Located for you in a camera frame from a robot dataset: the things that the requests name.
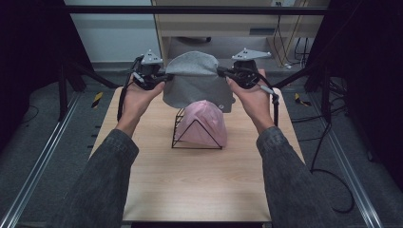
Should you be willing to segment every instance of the pink cloth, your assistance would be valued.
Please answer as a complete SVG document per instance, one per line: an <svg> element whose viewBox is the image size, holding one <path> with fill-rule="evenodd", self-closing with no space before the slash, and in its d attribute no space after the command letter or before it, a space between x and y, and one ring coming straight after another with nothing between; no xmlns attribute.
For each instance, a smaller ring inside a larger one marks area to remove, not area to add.
<svg viewBox="0 0 403 228"><path fill-rule="evenodd" d="M190 104L184 109L183 118L178 123L175 140L178 140L179 137L181 137L181 141L190 143L212 146L218 146L218 143L220 146L226 146L227 132L222 111L215 104L206 100Z"/></svg>

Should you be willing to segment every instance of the wooden table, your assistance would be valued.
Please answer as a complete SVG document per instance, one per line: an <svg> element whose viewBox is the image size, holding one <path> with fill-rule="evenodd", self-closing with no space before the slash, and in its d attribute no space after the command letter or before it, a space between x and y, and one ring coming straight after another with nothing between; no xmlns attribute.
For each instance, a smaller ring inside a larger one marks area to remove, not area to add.
<svg viewBox="0 0 403 228"><path fill-rule="evenodd" d="M120 92L113 96L94 150L116 126ZM124 220L271 220L258 133L234 97L232 112L224 114L228 144L222 150L171 148L178 109L165 104L163 95L153 100L133 137L140 153L131 168ZM282 96L279 101L278 125L303 160Z"/></svg>

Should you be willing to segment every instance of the gray cloth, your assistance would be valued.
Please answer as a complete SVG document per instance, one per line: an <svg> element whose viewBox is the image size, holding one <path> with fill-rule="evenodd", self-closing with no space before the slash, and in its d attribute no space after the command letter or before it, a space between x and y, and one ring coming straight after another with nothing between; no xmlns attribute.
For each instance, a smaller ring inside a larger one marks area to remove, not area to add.
<svg viewBox="0 0 403 228"><path fill-rule="evenodd" d="M321 186L278 127L264 130L257 147L273 227L342 227Z"/></svg>
<svg viewBox="0 0 403 228"><path fill-rule="evenodd" d="M212 55L198 51L186 52L173 59L165 73L174 74L163 90L163 101L175 108L206 100L222 112L231 112L235 101L225 79L217 74L219 61Z"/></svg>

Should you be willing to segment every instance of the gray carpet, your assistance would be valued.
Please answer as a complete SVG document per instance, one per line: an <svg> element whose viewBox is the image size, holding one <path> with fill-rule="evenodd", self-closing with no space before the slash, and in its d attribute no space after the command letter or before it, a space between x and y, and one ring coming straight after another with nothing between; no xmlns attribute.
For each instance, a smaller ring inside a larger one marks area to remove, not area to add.
<svg viewBox="0 0 403 228"><path fill-rule="evenodd" d="M198 50L212 54L219 59L224 67L232 66L230 57L243 48L272 51L264 38L226 38L213 37L210 43L204 39L177 38L172 40L169 58L190 50ZM277 67L273 59L258 60L259 68L264 68L269 75L269 81L276 83L300 70L299 66L291 69ZM106 77L116 84L122 84L125 77L115 74L106 74ZM86 92L79 100L77 110L73 114L62 140L60 140L53 157L48 163L38 186L33 193L20 221L44 221L57 208L68 188L83 170L95 137L99 131L97 126L102 124L107 107L113 95L113 89L85 77ZM312 106L296 104L295 93L299 93L302 101L310 101L312 97L319 96L319 92L306 94L303 89L305 78L299 79L282 89L284 102L292 119L316 116L318 113ZM94 96L103 91L98 108L91 108ZM27 123L22 123L13 136L13 140L3 151L0 157L0 216L3 217L19 189L44 148L58 118L57 85L49 85L35 91L31 96L31 104L39 109L38 115ZM333 108L344 105L337 100ZM35 108L31 108L26 120L33 117ZM354 125L343 110L335 113L332 118L332 129L342 144L345 153L361 180L368 196L374 205L385 227L403 227L403 194L396 187L391 177L382 166L367 159L366 148L360 140ZM307 165L311 165L317 149L318 140L304 141L320 137L324 127L320 119L306 123L294 123ZM333 148L325 138L320 147L315 168L324 168L343 178L336 162ZM322 188L336 209L347 209L350 196L339 181L323 173L314 173L317 186ZM340 219L349 227L365 227L365 222L358 208L348 214L339 214Z"/></svg>

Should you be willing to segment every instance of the aluminum rail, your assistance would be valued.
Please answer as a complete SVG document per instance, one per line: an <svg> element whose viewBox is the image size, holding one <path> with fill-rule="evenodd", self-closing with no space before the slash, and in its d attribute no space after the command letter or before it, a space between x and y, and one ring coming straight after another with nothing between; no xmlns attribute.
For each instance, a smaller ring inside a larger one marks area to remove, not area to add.
<svg viewBox="0 0 403 228"><path fill-rule="evenodd" d="M252 14L252 15L329 15L349 13L345 9L295 7L205 7L205 6L45 6L46 13L101 14Z"/></svg>
<svg viewBox="0 0 403 228"><path fill-rule="evenodd" d="M311 98L311 101L313 101L313 105L317 110L317 113L320 113L319 108L320 102L318 98L312 95L311 93L308 94ZM323 127L325 127L326 126L325 121L323 119L321 120ZM377 212L375 211L370 201L370 198L368 197L361 181L359 180L356 172L354 171L353 166L350 164L346 154L344 153L343 147L338 141L336 133L335 131L332 130L332 128L330 129L328 135L330 139L330 144L335 151L335 157L338 166L340 167L340 170L343 173L343 176L346 179L346 182L348 183L353 193L355 204L358 207L359 211L361 212L361 216L364 219L365 223L367 224L367 227L383 228L384 226L381 220L379 219L379 216L377 215Z"/></svg>
<svg viewBox="0 0 403 228"><path fill-rule="evenodd" d="M18 196L12 203L12 206L9 208L6 215L1 220L1 222L0 222L1 228L6 228L6 227L12 228L12 227L15 227L15 225L17 224L18 219L21 217L21 215L29 201L30 196L32 195L33 191L35 190L37 183L41 179L42 174L48 165L48 162L53 154L54 149L56 148L56 145L58 144L63 133L65 132L68 122L70 121L71 116L75 111L75 108L77 106L77 103L78 103L78 100L80 99L80 97L81 97L81 93L75 92L73 94L73 97L71 98L70 104L68 106L68 112L67 112L65 118L62 121L60 121L58 124L56 124L56 127L53 130L53 133L51 134L50 138L48 139L48 142L45 145L45 148L42 150L42 153L39 156L38 160L36 161L36 164L33 166L32 170L30 171L27 180L25 181L23 187L21 188L20 192L18 193Z"/></svg>

